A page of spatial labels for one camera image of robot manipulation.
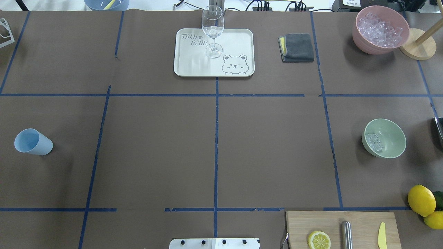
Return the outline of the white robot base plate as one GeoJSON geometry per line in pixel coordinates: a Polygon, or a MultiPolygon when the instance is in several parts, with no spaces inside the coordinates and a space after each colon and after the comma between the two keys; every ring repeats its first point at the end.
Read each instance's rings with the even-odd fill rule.
{"type": "Polygon", "coordinates": [[[260,249],[258,238],[176,238],[170,249],[260,249]]]}

